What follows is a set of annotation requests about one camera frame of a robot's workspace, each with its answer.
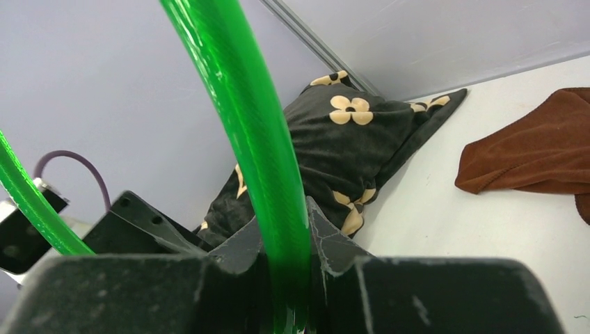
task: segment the flower pattern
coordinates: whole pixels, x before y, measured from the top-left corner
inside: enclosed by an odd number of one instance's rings
[[[336,73],[332,73],[330,75],[326,75],[324,77],[315,79],[314,81],[312,81],[310,83],[310,86],[320,86],[320,85],[330,86],[330,85],[339,84],[342,82],[343,79],[347,78],[348,75],[349,74],[347,71],[339,71]]]
[[[342,233],[351,235],[358,231],[365,223],[365,219],[362,217],[362,209],[366,202],[369,202],[371,199],[373,199],[377,193],[377,190],[366,189],[362,196],[354,202],[351,201],[350,197],[344,195],[343,193],[339,193],[338,191],[332,191],[332,193],[336,202],[347,206],[351,210],[349,215],[346,216],[344,225],[342,226]]]
[[[239,165],[236,165],[236,174],[238,175],[238,181],[239,181],[238,194],[236,195],[236,199],[237,199],[237,198],[239,198],[239,196],[241,196],[243,193],[245,193],[246,190],[248,190],[248,187],[246,186],[246,183],[244,183],[244,176],[241,173],[241,169],[240,169]]]
[[[451,98],[449,95],[445,95],[432,99],[430,102],[410,102],[410,108],[412,108],[415,113],[425,112],[433,106],[444,106],[449,103],[450,100]]]
[[[332,97],[330,104],[336,108],[330,113],[330,119],[336,124],[347,124],[352,119],[358,125],[367,125],[373,120],[369,102],[360,97],[349,100],[345,96],[336,95]]]

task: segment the black mount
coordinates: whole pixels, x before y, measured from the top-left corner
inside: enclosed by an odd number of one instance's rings
[[[374,257],[307,204],[309,333],[563,333],[522,264]],[[256,220],[211,250],[127,191],[84,241],[103,255],[48,261],[0,333],[272,333]]]

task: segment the brown towel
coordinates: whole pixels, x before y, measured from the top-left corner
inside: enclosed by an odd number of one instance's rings
[[[455,185],[470,193],[572,193],[590,224],[590,88],[558,90],[525,117],[467,145]]]

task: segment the white wall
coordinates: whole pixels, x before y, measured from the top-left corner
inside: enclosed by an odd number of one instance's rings
[[[327,69],[258,0],[241,2],[287,104]],[[0,49],[0,127],[29,172],[73,150],[113,199],[129,189],[188,228],[202,221],[234,157],[157,0],[3,0]],[[102,215],[83,166],[57,159],[44,176],[72,201],[67,215]],[[2,319],[16,284],[0,276]]]
[[[283,1],[389,98],[590,54],[587,0]]]

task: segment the purple cable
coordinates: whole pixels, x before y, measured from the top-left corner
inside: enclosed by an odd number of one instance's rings
[[[102,192],[104,207],[107,211],[109,211],[111,209],[111,199],[109,197],[109,191],[106,189],[106,184],[104,183],[102,176],[100,176],[100,173],[98,173],[96,167],[94,167],[94,165],[92,165],[90,161],[88,161],[85,157],[82,157],[80,154],[67,150],[57,150],[47,153],[46,155],[41,157],[41,159],[39,159],[39,161],[37,162],[35,170],[33,171],[33,178],[41,177],[41,175],[43,174],[43,169],[45,169],[47,163],[53,158],[57,157],[67,157],[74,159],[79,163],[83,164],[92,173],[92,175],[96,179],[96,182],[98,182],[98,187],[100,188],[100,191]]]

